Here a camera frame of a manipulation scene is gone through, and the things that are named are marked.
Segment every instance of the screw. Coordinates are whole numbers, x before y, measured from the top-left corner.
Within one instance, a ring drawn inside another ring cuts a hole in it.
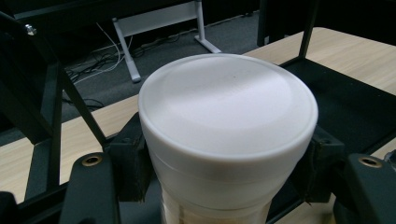
[[[35,27],[33,27],[32,25],[26,24],[25,28],[26,28],[26,33],[28,35],[36,35],[37,34],[37,29]]]

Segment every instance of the white cable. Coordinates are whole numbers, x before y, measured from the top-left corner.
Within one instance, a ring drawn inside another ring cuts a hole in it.
[[[95,76],[100,75],[100,74],[102,74],[102,73],[104,73],[104,72],[109,72],[109,71],[114,70],[114,69],[117,67],[117,65],[119,65],[119,63],[122,62],[122,60],[124,59],[124,56],[122,56],[122,58],[121,58],[121,56],[120,56],[120,49],[119,49],[119,47],[117,46],[117,44],[113,41],[113,39],[111,39],[111,37],[106,33],[106,31],[104,31],[104,30],[102,29],[102,27],[99,25],[99,23],[96,23],[96,25],[97,25],[97,26],[99,27],[99,29],[107,36],[107,38],[111,41],[111,43],[113,44],[113,46],[116,48],[119,58],[117,59],[117,62],[116,62],[115,64],[113,64],[112,66],[108,67],[108,68],[105,69],[105,70],[99,70],[99,69],[95,70],[95,71],[99,71],[99,72],[98,72],[98,73],[95,73],[95,74],[92,74],[92,75],[90,75],[90,76],[84,77],[83,79],[80,79],[79,81],[75,82],[75,85],[77,85],[79,82],[82,82],[82,81],[84,81],[84,80],[86,80],[86,79],[88,79],[88,78],[95,77]],[[128,48],[131,46],[131,43],[132,43],[132,38],[131,38],[131,40],[130,40],[130,42],[129,42]]]
[[[113,45],[110,45],[110,46],[107,46],[107,47],[103,47],[101,49],[94,49],[93,51],[91,51],[91,53],[94,53],[94,52],[97,52],[97,51],[102,51],[104,49],[109,49],[109,48],[113,48],[113,47],[114,47]]]

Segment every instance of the white cup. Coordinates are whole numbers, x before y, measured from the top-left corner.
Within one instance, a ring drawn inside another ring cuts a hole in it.
[[[165,65],[138,105],[166,224],[264,223],[318,119],[300,79],[232,54]]]

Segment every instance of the light wood surface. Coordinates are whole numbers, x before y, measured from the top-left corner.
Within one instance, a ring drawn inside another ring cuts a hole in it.
[[[298,54],[302,34],[246,53],[247,56],[280,64]],[[328,29],[314,30],[307,58],[354,77],[381,90],[396,94],[396,47]],[[137,111],[137,96],[93,112],[105,135],[117,133]],[[100,151],[85,122],[73,119],[62,127],[61,182],[68,180],[73,162],[82,155]],[[392,140],[375,156],[383,158],[396,148]],[[22,139],[0,148],[0,190],[11,191],[23,201],[33,146]],[[278,223],[333,223],[332,203],[302,204]]]

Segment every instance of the white plastic lid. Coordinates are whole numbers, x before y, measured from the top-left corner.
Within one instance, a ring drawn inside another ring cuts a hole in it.
[[[311,132],[317,105],[305,84],[257,59],[210,54],[169,63],[145,82],[139,111],[192,154],[249,158]]]

